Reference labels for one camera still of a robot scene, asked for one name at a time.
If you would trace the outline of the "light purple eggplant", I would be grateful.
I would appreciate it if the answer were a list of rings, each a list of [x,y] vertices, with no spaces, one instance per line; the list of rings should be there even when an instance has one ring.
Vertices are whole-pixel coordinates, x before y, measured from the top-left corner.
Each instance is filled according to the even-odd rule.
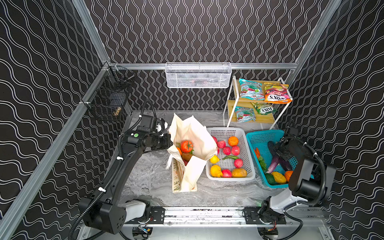
[[[279,163],[280,163],[280,157],[278,155],[274,155],[273,159],[271,161],[271,164],[268,167],[266,173],[271,174],[276,169],[276,167],[279,165]]]

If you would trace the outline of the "red tomato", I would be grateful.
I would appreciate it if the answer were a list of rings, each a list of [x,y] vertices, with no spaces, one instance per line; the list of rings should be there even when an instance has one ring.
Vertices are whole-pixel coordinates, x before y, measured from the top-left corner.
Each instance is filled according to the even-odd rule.
[[[191,153],[194,149],[194,145],[191,141],[182,141],[180,143],[180,149],[182,153]]]

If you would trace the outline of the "brown potato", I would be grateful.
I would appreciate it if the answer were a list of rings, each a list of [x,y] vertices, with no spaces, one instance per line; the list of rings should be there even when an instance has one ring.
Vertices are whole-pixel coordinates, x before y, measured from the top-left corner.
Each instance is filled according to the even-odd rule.
[[[189,162],[192,157],[193,157],[193,154],[191,154],[191,153],[183,153],[182,154],[182,160],[184,162]]]

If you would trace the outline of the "cream canvas grocery bag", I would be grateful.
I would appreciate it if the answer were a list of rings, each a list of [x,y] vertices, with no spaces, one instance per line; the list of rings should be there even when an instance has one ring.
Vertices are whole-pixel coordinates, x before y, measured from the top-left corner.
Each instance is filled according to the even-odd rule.
[[[167,168],[172,169],[172,192],[195,192],[207,162],[218,154],[218,147],[208,132],[195,117],[182,120],[174,114],[168,129],[172,145]]]

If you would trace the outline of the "small green red snack bag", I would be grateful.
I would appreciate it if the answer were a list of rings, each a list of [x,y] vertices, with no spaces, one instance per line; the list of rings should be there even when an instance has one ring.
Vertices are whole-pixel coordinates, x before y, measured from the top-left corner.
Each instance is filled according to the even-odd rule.
[[[235,113],[238,123],[256,121],[254,110],[251,108],[235,107]]]

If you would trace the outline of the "orange Fox's candy bag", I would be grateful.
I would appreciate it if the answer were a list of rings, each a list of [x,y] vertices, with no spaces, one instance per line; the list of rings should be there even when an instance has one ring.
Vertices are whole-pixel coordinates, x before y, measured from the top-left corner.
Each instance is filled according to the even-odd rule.
[[[265,83],[265,101],[267,103],[275,104],[288,104],[293,101],[289,93],[289,85],[276,84],[276,83]]]

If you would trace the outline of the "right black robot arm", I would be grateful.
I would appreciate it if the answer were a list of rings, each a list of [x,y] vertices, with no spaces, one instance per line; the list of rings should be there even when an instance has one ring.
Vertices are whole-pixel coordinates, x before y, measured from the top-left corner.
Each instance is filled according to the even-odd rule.
[[[262,202],[261,218],[271,222],[296,206],[313,207],[328,197],[336,169],[326,164],[307,142],[295,136],[285,136],[277,143],[269,142],[268,148],[274,158],[283,161],[295,158],[298,163],[288,188]]]

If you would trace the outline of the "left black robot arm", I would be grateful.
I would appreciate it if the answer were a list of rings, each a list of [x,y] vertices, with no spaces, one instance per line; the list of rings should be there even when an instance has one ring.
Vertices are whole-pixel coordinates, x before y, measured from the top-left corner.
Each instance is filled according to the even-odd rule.
[[[75,230],[83,221],[87,227],[98,229],[92,237],[99,237],[104,233],[117,234],[127,221],[127,210],[118,206],[118,201],[127,179],[135,164],[146,153],[166,150],[173,145],[170,134],[162,136],[140,131],[126,131],[118,140],[118,156],[113,166],[95,190],[91,197],[83,197],[79,202],[80,215],[76,218],[69,231],[68,239],[73,240]]]

